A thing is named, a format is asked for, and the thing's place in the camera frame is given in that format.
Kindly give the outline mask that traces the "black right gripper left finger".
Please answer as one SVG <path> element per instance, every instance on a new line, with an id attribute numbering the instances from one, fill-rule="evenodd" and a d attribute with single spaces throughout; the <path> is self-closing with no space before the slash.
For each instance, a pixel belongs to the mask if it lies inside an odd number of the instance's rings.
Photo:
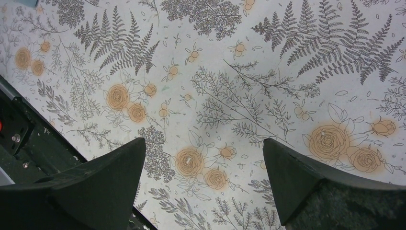
<path id="1" fill-rule="evenodd" d="M 33 183 L 0 188 L 3 230 L 125 230 L 146 157 L 146 141 L 127 144 Z"/>

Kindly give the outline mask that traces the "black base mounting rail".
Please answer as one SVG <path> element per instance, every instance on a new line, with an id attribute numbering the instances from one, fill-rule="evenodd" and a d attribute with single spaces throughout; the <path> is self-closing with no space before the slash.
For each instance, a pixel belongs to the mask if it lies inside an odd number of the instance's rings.
<path id="1" fill-rule="evenodd" d="M 0 187 L 33 183 L 88 161 L 1 78 Z M 126 230 L 151 229 L 133 206 Z"/>

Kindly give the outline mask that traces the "floral patterned table mat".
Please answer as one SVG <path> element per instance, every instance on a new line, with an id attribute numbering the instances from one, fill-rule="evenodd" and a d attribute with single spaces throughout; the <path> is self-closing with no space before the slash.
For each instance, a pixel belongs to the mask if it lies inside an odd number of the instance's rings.
<path id="1" fill-rule="evenodd" d="M 160 230 L 282 229 L 267 138 L 406 183 L 403 0 L 3 0 L 0 73 L 87 160 L 144 138 Z"/>

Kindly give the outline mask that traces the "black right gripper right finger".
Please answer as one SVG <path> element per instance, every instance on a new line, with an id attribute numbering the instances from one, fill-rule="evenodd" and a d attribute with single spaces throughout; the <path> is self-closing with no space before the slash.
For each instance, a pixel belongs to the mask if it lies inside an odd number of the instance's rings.
<path id="1" fill-rule="evenodd" d="M 277 213 L 288 230 L 403 230 L 406 188 L 359 177 L 271 138 L 263 157 Z"/>

